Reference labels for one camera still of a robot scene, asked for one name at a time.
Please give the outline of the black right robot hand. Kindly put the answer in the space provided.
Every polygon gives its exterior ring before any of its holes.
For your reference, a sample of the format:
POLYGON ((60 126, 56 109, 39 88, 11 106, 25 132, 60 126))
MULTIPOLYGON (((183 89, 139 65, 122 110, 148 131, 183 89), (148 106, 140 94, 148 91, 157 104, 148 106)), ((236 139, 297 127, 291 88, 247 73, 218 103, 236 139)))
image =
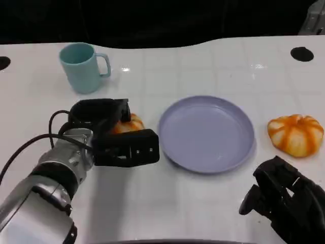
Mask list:
POLYGON ((255 210, 286 243, 324 243, 324 190, 279 156, 261 163, 241 215, 255 210))

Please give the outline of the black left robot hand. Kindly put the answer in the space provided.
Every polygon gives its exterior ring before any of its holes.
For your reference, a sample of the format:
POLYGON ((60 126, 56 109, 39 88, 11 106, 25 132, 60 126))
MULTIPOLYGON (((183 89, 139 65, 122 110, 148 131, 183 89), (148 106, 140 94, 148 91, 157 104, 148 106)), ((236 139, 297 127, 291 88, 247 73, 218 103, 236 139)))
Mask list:
POLYGON ((62 130, 90 129, 96 166, 136 167, 159 161, 159 138, 152 129, 115 132, 131 122, 128 99, 88 99, 74 104, 62 130))

